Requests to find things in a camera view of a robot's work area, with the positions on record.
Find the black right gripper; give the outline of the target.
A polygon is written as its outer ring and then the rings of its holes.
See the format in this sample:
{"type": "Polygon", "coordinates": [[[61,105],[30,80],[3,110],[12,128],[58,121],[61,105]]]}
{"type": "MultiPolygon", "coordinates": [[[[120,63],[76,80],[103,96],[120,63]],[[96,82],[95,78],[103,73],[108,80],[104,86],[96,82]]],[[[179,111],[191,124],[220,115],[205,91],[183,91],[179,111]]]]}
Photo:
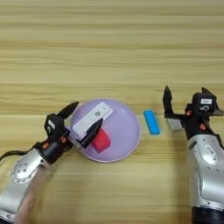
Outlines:
{"type": "MultiPolygon", "coordinates": [[[[202,88],[203,93],[211,94],[205,87],[202,88]]],[[[197,135],[212,135],[215,136],[214,131],[210,127],[211,113],[194,113],[187,111],[184,114],[175,114],[172,110],[172,92],[168,86],[164,89],[163,96],[164,117],[171,122],[171,127],[174,128],[174,122],[178,123],[177,130],[184,130],[187,139],[197,135]]],[[[224,116],[224,111],[219,108],[218,103],[215,103],[214,116],[224,116]]]]}

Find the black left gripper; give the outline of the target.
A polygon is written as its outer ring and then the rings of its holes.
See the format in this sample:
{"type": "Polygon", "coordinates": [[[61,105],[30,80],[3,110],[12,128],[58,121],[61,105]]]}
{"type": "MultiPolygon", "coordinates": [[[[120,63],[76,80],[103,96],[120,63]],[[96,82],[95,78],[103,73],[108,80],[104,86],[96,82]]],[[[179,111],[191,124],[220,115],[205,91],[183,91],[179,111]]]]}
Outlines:
{"type": "MultiPolygon", "coordinates": [[[[62,118],[68,118],[77,108],[79,103],[77,101],[70,103],[65,106],[59,113],[58,116],[62,118]]],[[[85,137],[80,141],[78,139],[73,139],[70,136],[69,129],[60,129],[59,131],[52,131],[48,135],[50,149],[53,153],[63,153],[71,148],[75,147],[80,150],[82,148],[87,148],[92,141],[95,139],[103,123],[101,118],[99,121],[95,122],[88,130],[85,137]]]]}

